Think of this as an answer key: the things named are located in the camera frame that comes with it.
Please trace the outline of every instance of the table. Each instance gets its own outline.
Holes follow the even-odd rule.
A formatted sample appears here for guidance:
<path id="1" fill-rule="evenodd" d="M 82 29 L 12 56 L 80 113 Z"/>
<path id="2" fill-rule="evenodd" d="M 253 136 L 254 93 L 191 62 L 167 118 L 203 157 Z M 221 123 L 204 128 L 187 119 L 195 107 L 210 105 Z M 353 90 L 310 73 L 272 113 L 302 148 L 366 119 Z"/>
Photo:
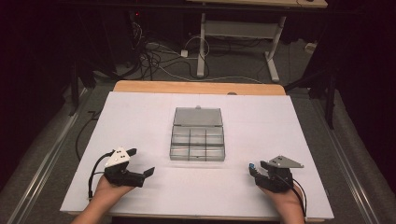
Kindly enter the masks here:
<path id="1" fill-rule="evenodd" d="M 278 4 L 282 1 L 290 1 L 290 0 L 268 0 L 268 1 L 274 1 L 275 3 L 277 2 Z M 269 13 L 272 15 L 278 15 L 278 16 L 289 16 L 289 15 L 309 15 L 309 16 L 315 16 L 315 18 L 328 18 L 330 21 L 334 19 L 345 19 L 345 20 L 350 20 L 352 18 L 357 18 L 358 16 L 362 16 L 365 11 L 363 10 L 364 7 L 354 7 L 352 9 L 343 9 L 342 7 L 333 7 L 330 8 L 329 10 L 325 8 L 319 8 L 319 7 L 314 7 L 314 5 L 317 3 L 316 0 L 314 0 L 312 7 L 309 7 L 310 3 L 308 1 L 303 1 L 303 0 L 297 0 L 297 3 L 304 4 L 306 7 L 274 7 L 271 6 L 268 1 L 264 2 L 267 5 L 245 5 L 245 4 L 224 4 L 221 6 L 217 5 L 200 5 L 200 4 L 167 4 L 167 2 L 161 3 L 161 4 L 151 4 L 151 3 L 115 3 L 114 1 L 111 0 L 104 0 L 104 1 L 74 1 L 74 0 L 62 0 L 59 1 L 57 4 L 62 7 L 62 8 L 68 8 L 68 9 L 79 9 L 79 8 L 101 8 L 101 9 L 110 9 L 110 8 L 115 8 L 115 9 L 131 9 L 131 10 L 161 10 L 161 11 L 175 11 L 175 12 L 185 12 L 185 13 L 220 13 L 220 14 L 241 14 L 241 13 L 253 13 L 253 14 L 262 14 L 262 13 Z M 313 55 L 312 59 L 310 60 L 307 69 L 304 71 L 304 76 L 289 85 L 285 87 L 286 91 L 290 91 L 296 87 L 299 86 L 308 86 L 311 87 L 310 94 L 314 95 L 315 98 L 319 98 L 322 96 L 326 90 L 328 89 L 328 94 L 326 94 L 326 112 L 325 112 L 325 117 L 326 121 L 328 122 L 329 126 L 332 128 L 332 105 L 333 105 L 333 97 L 334 97 L 334 90 L 335 90 L 335 81 L 334 81 L 334 76 L 335 72 L 332 70 L 334 69 L 334 61 L 342 61 L 340 60 L 342 57 L 339 55 L 340 52 L 343 52 L 344 50 L 347 49 L 348 45 L 348 35 L 345 35 L 342 40 L 338 40 L 339 37 L 334 35 L 338 34 L 337 29 L 335 28 L 338 24 L 338 21 L 334 21 L 332 23 L 332 28 L 329 29 L 329 26 L 327 25 L 326 28 L 323 31 L 322 36 L 328 35 L 329 37 L 325 38 L 325 40 L 321 40 L 318 43 L 318 46 L 316 47 L 315 54 Z M 333 40 L 337 39 L 341 44 L 334 44 Z M 322 48 L 321 46 L 331 46 L 333 50 L 326 50 L 326 48 Z M 328 78 L 327 73 L 328 72 L 322 72 L 319 71 L 319 68 L 323 68 L 326 71 L 330 71 L 331 78 Z M 327 83 L 327 85 L 315 85 L 313 87 L 314 80 L 320 79 L 324 82 Z M 74 105 L 78 106 L 78 92 L 76 91 L 77 87 L 77 76 L 72 76 L 72 95 L 73 95 L 73 101 Z"/>
<path id="2" fill-rule="evenodd" d="M 225 161 L 170 161 L 175 108 L 196 105 L 221 109 Z M 248 164 L 260 166 L 261 160 L 282 154 L 305 166 L 292 173 L 307 194 L 309 221 L 333 218 L 291 100 L 280 86 L 118 82 L 107 97 L 61 211 L 77 214 L 85 208 L 94 163 L 119 146 L 137 148 L 130 171 L 141 173 L 152 166 L 156 170 L 143 188 L 134 189 L 110 210 L 111 216 L 278 220 L 249 175 Z"/>
<path id="3" fill-rule="evenodd" d="M 327 7 L 325 0 L 189 0 L 200 3 L 221 3 L 221 4 L 243 4 L 253 6 L 271 6 L 271 7 Z M 201 18 L 201 35 L 200 35 L 200 52 L 197 65 L 197 76 L 205 75 L 205 36 L 222 35 L 251 38 L 272 39 L 271 49 L 265 51 L 265 61 L 273 82 L 279 81 L 279 75 L 274 63 L 274 55 L 279 42 L 280 35 L 285 24 L 286 17 L 282 16 L 278 23 L 257 23 L 257 22 L 238 22 L 238 21 L 208 21 L 205 13 Z"/>

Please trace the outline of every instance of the human hand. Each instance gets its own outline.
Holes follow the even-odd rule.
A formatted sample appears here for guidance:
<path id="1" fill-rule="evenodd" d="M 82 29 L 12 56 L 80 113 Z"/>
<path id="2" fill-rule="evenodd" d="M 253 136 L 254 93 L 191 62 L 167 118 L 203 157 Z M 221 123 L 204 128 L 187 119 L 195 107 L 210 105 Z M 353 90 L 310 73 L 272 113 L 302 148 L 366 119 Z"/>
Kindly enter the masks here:
<path id="1" fill-rule="evenodd" d="M 84 211 L 78 215 L 72 224 L 84 223 L 94 224 L 99 223 L 102 216 L 113 207 L 120 198 L 134 189 L 129 186 L 114 186 L 110 184 L 102 175 L 96 187 L 96 191 Z"/>
<path id="2" fill-rule="evenodd" d="M 293 186 L 301 198 L 302 192 L 297 186 Z M 289 189 L 286 192 L 273 193 L 268 189 L 259 187 L 274 203 L 276 211 L 280 214 L 285 224 L 304 223 L 303 210 L 297 195 Z"/>

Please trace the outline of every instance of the plastic storage box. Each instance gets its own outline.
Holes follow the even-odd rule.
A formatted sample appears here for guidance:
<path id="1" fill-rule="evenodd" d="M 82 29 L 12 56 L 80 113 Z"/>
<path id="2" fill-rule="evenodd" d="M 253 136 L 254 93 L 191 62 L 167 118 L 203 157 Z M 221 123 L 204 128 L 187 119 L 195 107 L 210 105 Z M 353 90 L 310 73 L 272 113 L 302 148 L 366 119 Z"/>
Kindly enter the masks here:
<path id="1" fill-rule="evenodd" d="M 170 159 L 224 161 L 224 131 L 219 108 L 176 108 Z"/>

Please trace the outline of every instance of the electrical cord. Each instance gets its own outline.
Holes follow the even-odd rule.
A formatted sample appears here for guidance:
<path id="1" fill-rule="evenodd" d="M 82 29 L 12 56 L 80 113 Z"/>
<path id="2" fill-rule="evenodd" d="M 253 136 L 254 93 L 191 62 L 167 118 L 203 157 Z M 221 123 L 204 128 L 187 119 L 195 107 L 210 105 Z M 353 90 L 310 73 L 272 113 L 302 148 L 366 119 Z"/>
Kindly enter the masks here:
<path id="1" fill-rule="evenodd" d="M 306 205 L 305 205 L 305 207 L 304 207 L 304 203 L 303 203 L 303 200 L 301 199 L 300 194 L 297 192 L 297 190 L 296 190 L 293 186 L 291 186 L 291 185 L 290 185 L 285 179 L 283 179 L 281 176 L 279 176 L 279 175 L 277 175 L 277 174 L 275 174 L 275 176 L 276 176 L 277 178 L 279 178 L 283 183 L 285 183 L 285 184 L 294 192 L 294 194 L 297 196 L 298 201 L 300 202 L 301 209 L 302 209 L 302 211 L 303 211 L 304 222 L 305 222 L 305 219 L 306 219 Z M 305 199 L 306 199 L 305 192 L 304 192 L 303 188 L 301 187 L 300 184 L 298 184 L 298 185 L 299 185 L 300 188 L 302 189 L 303 194 L 304 194 L 304 197 L 305 197 Z"/>
<path id="2" fill-rule="evenodd" d="M 92 172 L 91 172 L 91 176 L 90 179 L 88 180 L 88 199 L 91 200 L 93 197 L 93 192 L 92 192 L 92 180 L 93 180 L 93 176 L 95 174 L 97 174 L 96 171 L 96 167 L 98 166 L 99 162 L 106 158 L 106 157 L 110 157 L 113 154 L 114 150 L 112 150 L 111 152 L 106 153 L 105 155 L 103 155 L 101 158 L 99 158 L 99 160 L 96 162 L 96 164 L 93 166 Z"/>
<path id="3" fill-rule="evenodd" d="M 210 47 L 209 47 L 209 43 L 207 43 L 207 41 L 204 38 L 201 38 L 200 36 L 194 36 L 191 39 L 189 39 L 187 41 L 187 43 L 184 45 L 184 49 L 187 49 L 187 46 L 189 45 L 189 43 L 193 40 L 193 39 L 202 39 L 205 41 L 206 45 L 207 45 L 207 53 L 205 54 L 205 56 L 207 56 L 209 54 L 210 51 Z"/>
<path id="4" fill-rule="evenodd" d="M 189 42 L 191 42 L 193 40 L 193 38 L 191 38 L 187 43 L 186 46 L 188 46 Z M 251 39 L 249 41 L 252 41 L 252 43 L 254 41 L 257 42 L 261 42 L 263 41 L 263 39 Z M 256 83 L 261 83 L 259 80 L 254 79 L 254 78 L 249 78 L 249 77 L 217 77 L 217 78 L 207 78 L 208 75 L 210 74 L 209 72 L 209 65 L 207 64 L 207 62 L 204 60 L 205 63 L 205 69 L 207 70 L 207 72 L 205 73 L 204 77 L 196 77 L 192 74 L 191 72 L 191 64 L 185 61 L 180 61 L 180 60 L 185 60 L 185 59 L 194 59 L 196 60 L 197 58 L 185 58 L 185 57 L 181 57 L 180 54 L 178 54 L 175 50 L 168 48 L 167 46 L 165 46 L 164 44 L 160 44 L 160 43 L 155 43 L 156 41 L 154 40 L 153 42 L 148 42 L 147 46 L 155 46 L 154 48 L 148 48 L 146 47 L 145 51 L 147 52 L 147 55 L 149 55 L 150 59 L 148 58 L 148 56 L 145 55 L 141 55 L 140 56 L 140 60 L 142 63 L 142 67 L 146 67 L 145 71 L 143 71 L 143 69 L 141 68 L 141 73 L 142 78 L 145 77 L 151 77 L 152 79 L 152 75 L 155 74 L 156 72 L 158 72 L 158 70 L 163 70 L 167 75 L 171 76 L 171 77 L 176 77 L 178 79 L 182 79 L 185 81 L 190 81 L 190 82 L 194 82 L 194 81 L 213 81 L 213 80 L 221 80 L 221 79 L 227 79 L 227 78 L 243 78 L 243 79 L 248 79 L 251 80 L 253 82 Z M 243 48 L 247 48 L 247 47 L 254 47 L 255 45 L 243 45 Z M 175 58 L 171 58 L 168 59 L 166 61 L 163 61 L 163 59 L 161 58 L 161 56 L 159 54 L 157 54 L 157 52 L 160 53 L 168 53 L 168 54 L 176 54 L 177 57 Z M 170 72 L 168 72 L 165 68 L 172 66 L 176 63 L 184 63 L 189 67 L 189 75 L 193 78 L 193 79 L 189 79 L 189 78 L 185 78 L 185 77 L 180 77 L 180 76 L 176 76 L 171 74 Z"/>
<path id="5" fill-rule="evenodd" d="M 78 153 L 78 141 L 79 138 L 82 134 L 82 132 L 85 130 L 85 128 L 88 126 L 88 124 L 91 123 L 91 121 L 93 120 L 98 120 L 97 116 L 100 115 L 102 113 L 102 110 L 98 111 L 97 113 L 95 113 L 94 111 L 88 111 L 89 113 L 92 113 L 91 118 L 84 124 L 84 126 L 82 126 L 81 130 L 79 131 L 78 135 L 77 135 L 77 139 L 76 139 L 76 143 L 75 143 L 75 151 L 76 151 L 76 155 L 77 155 L 77 159 L 78 161 L 81 161 L 81 157 L 79 156 Z"/>
<path id="6" fill-rule="evenodd" d="M 244 48 L 254 48 L 258 46 L 262 41 L 265 41 L 265 38 L 232 38 L 228 37 L 228 39 L 221 39 L 218 37 L 215 37 L 213 35 L 207 35 L 208 39 L 213 38 L 215 40 L 218 40 L 220 42 L 227 42 L 229 45 L 236 45 L 240 48 L 236 49 L 244 49 Z"/>

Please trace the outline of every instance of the white table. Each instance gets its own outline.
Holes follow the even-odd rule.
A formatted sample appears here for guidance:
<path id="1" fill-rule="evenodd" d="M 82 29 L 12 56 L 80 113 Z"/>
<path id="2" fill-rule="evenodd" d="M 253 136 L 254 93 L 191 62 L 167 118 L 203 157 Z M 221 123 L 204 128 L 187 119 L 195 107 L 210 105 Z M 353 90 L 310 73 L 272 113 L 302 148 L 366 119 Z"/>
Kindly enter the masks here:
<path id="1" fill-rule="evenodd" d="M 175 109 L 197 105 L 221 109 L 225 161 L 170 161 Z M 130 171 L 156 168 L 143 188 L 126 194 L 111 209 L 112 216 L 278 220 L 249 175 L 248 164 L 260 167 L 260 161 L 281 154 L 304 165 L 291 172 L 306 192 L 308 219 L 333 218 L 289 96 L 111 92 L 61 211 L 78 214 L 85 208 L 92 167 L 119 146 L 137 148 Z"/>

